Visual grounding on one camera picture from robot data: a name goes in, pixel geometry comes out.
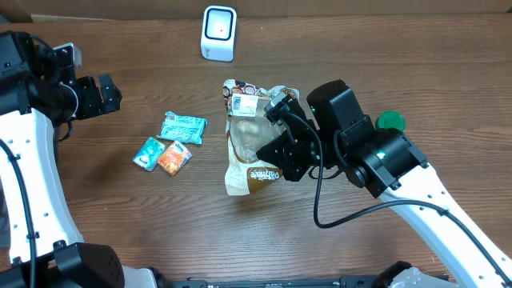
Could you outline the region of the blue-green tissue pack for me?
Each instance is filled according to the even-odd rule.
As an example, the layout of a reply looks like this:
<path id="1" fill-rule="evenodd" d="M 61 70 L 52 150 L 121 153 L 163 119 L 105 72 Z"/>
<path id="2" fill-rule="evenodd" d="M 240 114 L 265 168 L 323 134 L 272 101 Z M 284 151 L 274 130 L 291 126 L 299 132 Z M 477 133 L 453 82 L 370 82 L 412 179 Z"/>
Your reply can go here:
<path id="1" fill-rule="evenodd" d="M 166 145 L 155 138 L 149 137 L 139 152 L 134 156 L 133 162 L 147 171 L 152 171 L 158 164 L 158 158 L 166 150 Z"/>

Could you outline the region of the green-lid jar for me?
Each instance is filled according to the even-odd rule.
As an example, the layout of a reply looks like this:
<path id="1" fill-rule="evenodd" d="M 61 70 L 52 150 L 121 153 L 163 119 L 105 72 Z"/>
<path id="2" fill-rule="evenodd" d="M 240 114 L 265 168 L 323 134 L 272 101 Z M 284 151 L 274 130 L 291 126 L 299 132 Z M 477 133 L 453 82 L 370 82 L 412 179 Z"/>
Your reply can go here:
<path id="1" fill-rule="evenodd" d="M 375 122 L 376 130 L 396 129 L 403 132 L 406 129 L 406 120 L 397 111 L 388 110 L 379 115 Z"/>

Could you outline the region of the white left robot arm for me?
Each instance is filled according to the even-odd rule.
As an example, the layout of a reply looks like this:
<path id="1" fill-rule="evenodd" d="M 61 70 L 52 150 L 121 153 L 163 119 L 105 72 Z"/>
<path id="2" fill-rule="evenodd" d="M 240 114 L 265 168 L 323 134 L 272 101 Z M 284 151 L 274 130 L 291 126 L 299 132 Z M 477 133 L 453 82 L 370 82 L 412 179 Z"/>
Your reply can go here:
<path id="1" fill-rule="evenodd" d="M 106 245 L 85 242 L 56 164 L 60 126 L 118 111 L 112 78 L 76 76 L 72 43 L 51 47 L 26 32 L 1 35 L 1 184 L 10 223 L 4 287 L 164 287 L 151 267 L 124 266 Z"/>

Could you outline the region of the teal wet wipes pack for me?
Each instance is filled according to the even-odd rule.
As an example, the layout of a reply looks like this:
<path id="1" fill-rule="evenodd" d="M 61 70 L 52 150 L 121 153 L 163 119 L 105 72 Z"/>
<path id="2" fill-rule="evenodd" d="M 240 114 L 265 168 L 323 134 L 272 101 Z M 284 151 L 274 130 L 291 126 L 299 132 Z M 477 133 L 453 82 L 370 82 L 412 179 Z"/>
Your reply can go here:
<path id="1" fill-rule="evenodd" d="M 158 138 L 201 145 L 207 125 L 208 121 L 205 118 L 177 115 L 167 111 Z"/>

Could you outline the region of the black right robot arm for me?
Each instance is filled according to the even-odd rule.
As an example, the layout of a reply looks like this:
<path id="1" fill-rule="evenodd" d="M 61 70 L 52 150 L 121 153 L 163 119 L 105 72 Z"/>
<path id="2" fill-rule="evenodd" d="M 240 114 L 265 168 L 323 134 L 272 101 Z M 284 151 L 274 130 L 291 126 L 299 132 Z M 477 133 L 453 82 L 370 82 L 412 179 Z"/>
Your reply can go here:
<path id="1" fill-rule="evenodd" d="M 266 105 L 270 123 L 285 131 L 258 151 L 286 180 L 309 168 L 336 167 L 356 187 L 391 208 L 434 252 L 455 287 L 508 287 L 511 260 L 475 224 L 444 187 L 424 153 L 396 125 L 372 121 L 342 80 L 307 96 L 307 110 L 281 92 Z"/>

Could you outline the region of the brown clear snack pouch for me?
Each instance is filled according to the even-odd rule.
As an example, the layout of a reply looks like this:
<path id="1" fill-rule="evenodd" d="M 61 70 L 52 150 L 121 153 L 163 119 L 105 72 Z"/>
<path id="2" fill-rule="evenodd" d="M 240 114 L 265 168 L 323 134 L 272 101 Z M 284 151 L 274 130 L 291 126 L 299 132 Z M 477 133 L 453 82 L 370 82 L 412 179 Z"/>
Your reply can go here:
<path id="1" fill-rule="evenodd" d="M 229 166 L 225 173 L 229 196 L 255 193 L 276 182 L 282 171 L 258 158 L 257 151 L 284 132 L 265 116 L 264 108 L 280 94 L 300 99 L 300 92 L 288 86 L 267 90 L 237 79 L 223 83 L 222 95 L 226 106 L 226 136 Z"/>

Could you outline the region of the orange Kleenex tissue pack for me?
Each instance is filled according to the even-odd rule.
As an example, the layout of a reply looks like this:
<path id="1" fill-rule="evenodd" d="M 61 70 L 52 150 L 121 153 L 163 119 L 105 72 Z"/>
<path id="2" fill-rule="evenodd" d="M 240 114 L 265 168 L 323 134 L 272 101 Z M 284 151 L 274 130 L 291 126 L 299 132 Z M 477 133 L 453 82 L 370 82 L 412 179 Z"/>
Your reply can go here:
<path id="1" fill-rule="evenodd" d="M 179 141 L 174 141 L 158 158 L 158 164 L 170 175 L 175 176 L 192 158 L 192 153 Z"/>

